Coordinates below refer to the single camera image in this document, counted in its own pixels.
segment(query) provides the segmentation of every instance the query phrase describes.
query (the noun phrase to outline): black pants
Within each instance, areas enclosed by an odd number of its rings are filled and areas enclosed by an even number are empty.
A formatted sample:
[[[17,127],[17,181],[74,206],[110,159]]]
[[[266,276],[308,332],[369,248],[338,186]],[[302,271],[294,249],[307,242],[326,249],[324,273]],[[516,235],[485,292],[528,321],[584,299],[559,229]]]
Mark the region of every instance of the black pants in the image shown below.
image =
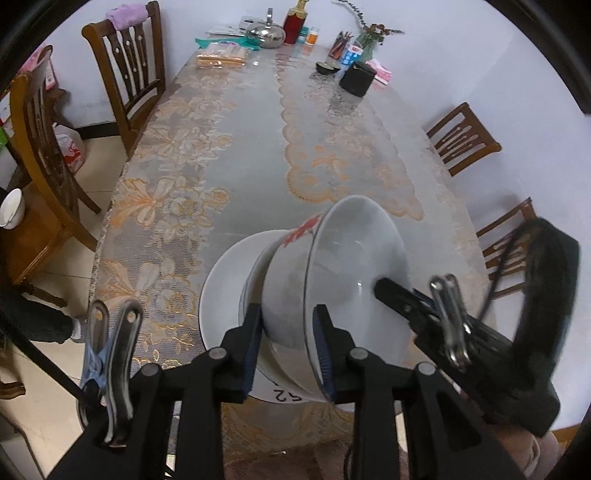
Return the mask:
[[[72,319],[61,311],[27,300],[12,288],[0,292],[0,310],[29,339],[64,343],[72,335]]]

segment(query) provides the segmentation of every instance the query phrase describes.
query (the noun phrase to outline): small black bowl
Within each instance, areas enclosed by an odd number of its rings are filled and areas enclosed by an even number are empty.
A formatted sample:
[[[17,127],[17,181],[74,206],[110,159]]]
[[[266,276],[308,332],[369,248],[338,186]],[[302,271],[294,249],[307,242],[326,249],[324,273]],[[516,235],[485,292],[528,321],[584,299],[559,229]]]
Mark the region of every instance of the small black bowl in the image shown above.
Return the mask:
[[[333,74],[337,73],[339,70],[340,70],[340,68],[333,67],[323,61],[316,62],[316,71],[318,73],[320,73],[321,75],[333,75]]]

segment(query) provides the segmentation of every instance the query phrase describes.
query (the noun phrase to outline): bottle with red liquid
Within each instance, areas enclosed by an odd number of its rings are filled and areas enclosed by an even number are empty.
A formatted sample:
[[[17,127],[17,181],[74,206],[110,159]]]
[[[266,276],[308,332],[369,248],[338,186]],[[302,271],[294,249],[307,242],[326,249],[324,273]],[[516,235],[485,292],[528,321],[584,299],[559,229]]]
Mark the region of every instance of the bottle with red liquid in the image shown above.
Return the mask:
[[[285,43],[296,43],[300,30],[304,26],[304,21],[308,16],[308,12],[305,10],[307,1],[308,0],[298,0],[297,5],[287,11],[287,16],[283,23]]]

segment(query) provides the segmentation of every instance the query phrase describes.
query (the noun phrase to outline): dining table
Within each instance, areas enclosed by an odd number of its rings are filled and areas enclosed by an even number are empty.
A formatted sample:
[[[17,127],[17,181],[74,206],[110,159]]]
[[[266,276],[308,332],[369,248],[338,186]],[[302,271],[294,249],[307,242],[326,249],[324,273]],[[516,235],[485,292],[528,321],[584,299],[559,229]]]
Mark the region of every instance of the dining table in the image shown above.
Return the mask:
[[[218,69],[198,68],[193,55],[155,107],[113,192],[89,299],[104,301],[112,319],[124,300],[142,303],[132,373],[205,351],[200,293],[232,245],[295,228],[352,194],[390,214],[414,288],[428,293],[433,275],[453,273],[477,313],[489,280],[475,228],[396,76],[358,98],[316,72],[326,54],[283,45]],[[492,314],[486,321],[494,326]],[[422,359],[409,344],[404,365]],[[232,461],[350,438],[353,414],[249,397],[222,406],[222,427]]]

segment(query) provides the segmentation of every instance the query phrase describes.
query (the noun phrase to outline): dried flower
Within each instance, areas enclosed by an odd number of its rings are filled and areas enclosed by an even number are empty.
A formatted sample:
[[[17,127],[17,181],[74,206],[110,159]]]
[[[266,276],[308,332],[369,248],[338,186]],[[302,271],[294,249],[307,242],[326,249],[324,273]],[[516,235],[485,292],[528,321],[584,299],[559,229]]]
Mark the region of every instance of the dried flower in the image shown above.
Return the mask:
[[[336,0],[341,4],[348,5],[353,12],[357,15],[359,23],[363,27],[363,31],[367,33],[368,43],[371,41],[377,41],[380,45],[384,43],[384,39],[388,35],[396,34],[396,33],[404,33],[402,30],[394,30],[392,28],[386,28],[384,24],[375,24],[372,23],[371,25],[367,25],[365,20],[363,19],[363,13],[359,8],[357,8],[353,3],[349,2],[349,0]]]

